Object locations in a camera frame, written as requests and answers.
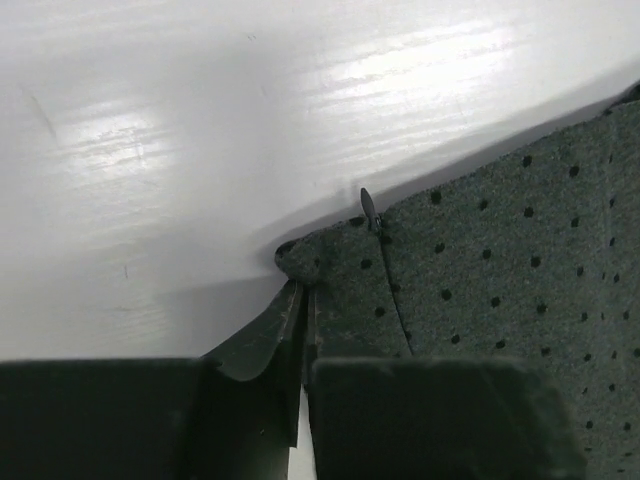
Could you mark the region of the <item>dark grey dotted skirt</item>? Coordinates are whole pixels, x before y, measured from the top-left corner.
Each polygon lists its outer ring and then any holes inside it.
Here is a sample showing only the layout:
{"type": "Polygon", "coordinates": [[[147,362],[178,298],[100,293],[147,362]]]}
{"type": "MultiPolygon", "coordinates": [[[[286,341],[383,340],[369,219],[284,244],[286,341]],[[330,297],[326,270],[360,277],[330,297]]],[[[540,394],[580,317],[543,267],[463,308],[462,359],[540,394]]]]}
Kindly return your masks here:
{"type": "Polygon", "coordinates": [[[639,475],[639,93],[472,173],[281,245],[318,351],[533,361],[591,479],[639,475]]]}

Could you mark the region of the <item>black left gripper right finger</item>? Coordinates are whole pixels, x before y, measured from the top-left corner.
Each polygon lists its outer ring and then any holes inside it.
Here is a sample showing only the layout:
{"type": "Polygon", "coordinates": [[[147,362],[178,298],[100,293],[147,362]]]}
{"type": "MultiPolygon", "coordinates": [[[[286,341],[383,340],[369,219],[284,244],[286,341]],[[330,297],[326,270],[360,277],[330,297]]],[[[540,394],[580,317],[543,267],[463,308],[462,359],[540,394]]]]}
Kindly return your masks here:
{"type": "Polygon", "coordinates": [[[306,389],[320,479],[582,479],[568,411],[540,369],[509,358],[384,358],[308,303],[306,389]]]}

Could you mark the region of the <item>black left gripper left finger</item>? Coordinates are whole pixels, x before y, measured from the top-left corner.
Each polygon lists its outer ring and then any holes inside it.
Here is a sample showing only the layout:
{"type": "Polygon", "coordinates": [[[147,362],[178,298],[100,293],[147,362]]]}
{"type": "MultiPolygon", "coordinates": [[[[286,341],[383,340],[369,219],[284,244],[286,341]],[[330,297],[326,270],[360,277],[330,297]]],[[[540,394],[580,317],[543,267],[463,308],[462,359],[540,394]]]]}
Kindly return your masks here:
{"type": "Polygon", "coordinates": [[[5,361],[5,479],[284,479],[305,289],[197,358],[5,361]]]}

